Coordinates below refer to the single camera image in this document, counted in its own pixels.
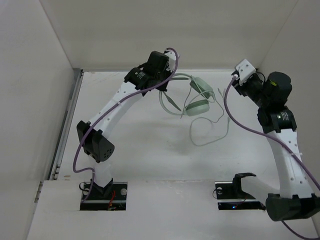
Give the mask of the mint green headphones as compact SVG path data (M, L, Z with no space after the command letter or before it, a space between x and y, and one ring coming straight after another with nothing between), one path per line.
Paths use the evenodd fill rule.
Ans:
M180 72L175 73L171 81L188 81L189 92L182 107L179 107L165 91L159 92L160 106L169 115L180 118L198 116L208 112L210 104L217 101L213 88L200 77Z

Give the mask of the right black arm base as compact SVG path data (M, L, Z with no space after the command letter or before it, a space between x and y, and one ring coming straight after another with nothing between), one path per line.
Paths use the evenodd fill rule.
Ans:
M212 196L220 211L262 210L266 207L247 193L236 193L232 181L216 181Z

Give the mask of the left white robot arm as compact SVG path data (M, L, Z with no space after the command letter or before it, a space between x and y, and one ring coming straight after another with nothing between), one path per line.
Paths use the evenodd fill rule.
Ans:
M175 74L179 54L173 48L164 52L152 51L148 60L132 68L111 100L88 122L80 121L77 126L79 146L76 153L83 150L93 158L91 185L100 198L107 198L112 192L113 178L108 159L115 150L109 137L126 112L147 92L165 90Z

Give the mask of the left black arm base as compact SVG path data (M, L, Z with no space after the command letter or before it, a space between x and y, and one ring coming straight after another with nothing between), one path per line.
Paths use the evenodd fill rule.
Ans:
M80 206L81 211L125 211L127 207L127 182L113 182L106 190L100 192L93 186L89 193L90 183L81 182L79 189L82 191Z

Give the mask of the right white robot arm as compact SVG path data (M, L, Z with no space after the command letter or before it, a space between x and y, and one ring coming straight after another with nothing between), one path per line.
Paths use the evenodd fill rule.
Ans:
M274 222L308 219L320 211L320 198L312 190L310 172L302 163L297 143L297 124L286 106L292 91L291 79L282 72L272 72L266 80L251 73L247 78L233 75L232 86L257 106L261 136L271 147L279 178L279 188L261 181L254 173L237 173L232 193L237 197L248 194L260 203Z

